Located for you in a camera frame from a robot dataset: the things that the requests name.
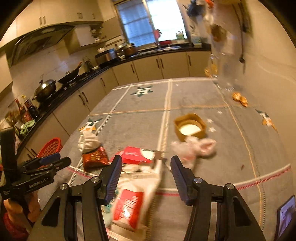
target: red sleeve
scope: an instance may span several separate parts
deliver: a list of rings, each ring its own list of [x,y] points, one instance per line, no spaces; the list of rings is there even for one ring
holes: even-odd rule
[[[13,224],[8,217],[8,213],[3,215],[3,222],[13,239],[17,241],[27,240],[29,234],[27,233],[26,229]]]

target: frying pan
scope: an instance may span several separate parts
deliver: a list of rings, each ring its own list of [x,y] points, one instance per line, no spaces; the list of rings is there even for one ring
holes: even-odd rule
[[[82,62],[79,62],[77,68],[75,70],[73,70],[72,72],[70,72],[69,74],[65,75],[63,78],[61,78],[59,80],[59,82],[61,84],[65,84],[65,83],[68,83],[69,81],[73,80],[78,75],[79,68],[81,66],[82,66]]]

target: smartphone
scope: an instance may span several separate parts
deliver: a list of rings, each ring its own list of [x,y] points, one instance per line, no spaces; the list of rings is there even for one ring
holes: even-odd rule
[[[290,197],[282,206],[277,210],[277,224],[275,239],[277,240],[289,225],[292,214],[295,212],[295,195]]]

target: red plastic basket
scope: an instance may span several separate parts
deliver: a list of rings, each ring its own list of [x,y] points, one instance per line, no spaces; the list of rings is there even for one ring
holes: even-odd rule
[[[56,137],[46,143],[46,145],[38,153],[37,157],[45,157],[51,154],[58,153],[61,151],[62,148],[63,146],[61,144],[61,139]]]

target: phone screen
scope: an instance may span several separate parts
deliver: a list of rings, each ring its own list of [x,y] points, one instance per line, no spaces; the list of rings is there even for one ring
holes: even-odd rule
[[[289,225],[292,214],[295,212],[295,196],[292,196],[280,209],[279,209],[279,232],[278,238],[285,231]]]

